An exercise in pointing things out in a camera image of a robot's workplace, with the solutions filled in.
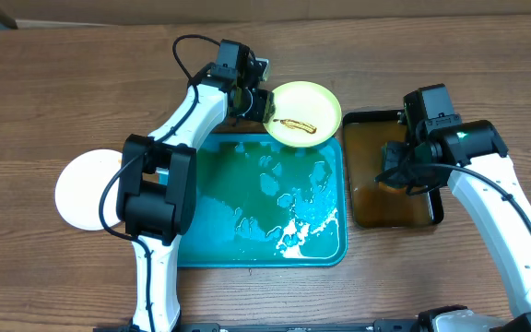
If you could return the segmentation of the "green and yellow sponge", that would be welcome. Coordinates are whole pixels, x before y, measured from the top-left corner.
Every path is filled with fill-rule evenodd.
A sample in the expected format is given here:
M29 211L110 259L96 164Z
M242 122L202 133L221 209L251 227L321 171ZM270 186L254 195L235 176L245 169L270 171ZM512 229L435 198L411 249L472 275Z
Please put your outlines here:
M378 187L387 193L395 195L403 195L407 190L405 186L391 186L386 183L378 183Z

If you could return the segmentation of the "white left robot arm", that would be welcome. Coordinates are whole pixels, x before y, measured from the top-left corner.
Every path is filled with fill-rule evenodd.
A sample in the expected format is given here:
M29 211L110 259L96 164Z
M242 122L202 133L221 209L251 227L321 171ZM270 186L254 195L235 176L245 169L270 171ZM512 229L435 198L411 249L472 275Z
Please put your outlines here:
M257 123L274 112L273 94L259 85L265 58L218 60L188 82L182 104L148 136L124 143L122 167L111 179L116 213L136 255L136 311L132 331L172 331L179 325L177 261L196 204L196 153L229 116Z

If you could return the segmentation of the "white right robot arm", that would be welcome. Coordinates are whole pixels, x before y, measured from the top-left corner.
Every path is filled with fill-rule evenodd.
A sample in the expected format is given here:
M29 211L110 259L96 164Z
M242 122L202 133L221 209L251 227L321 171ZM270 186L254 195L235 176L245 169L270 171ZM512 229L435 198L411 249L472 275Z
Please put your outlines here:
M531 313L531 205L495 133L455 130L419 145L390 141L376 180L407 195L448 187L495 262L513 315Z

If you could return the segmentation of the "yellow-green plate with sauce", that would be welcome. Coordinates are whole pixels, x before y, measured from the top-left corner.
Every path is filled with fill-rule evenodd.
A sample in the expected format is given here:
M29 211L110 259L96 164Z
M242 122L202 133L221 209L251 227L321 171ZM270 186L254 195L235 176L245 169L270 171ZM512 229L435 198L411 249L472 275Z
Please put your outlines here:
M340 126L340 103L324 86L293 81L278 86L273 94L274 114L264 127L286 146L314 147L333 136Z

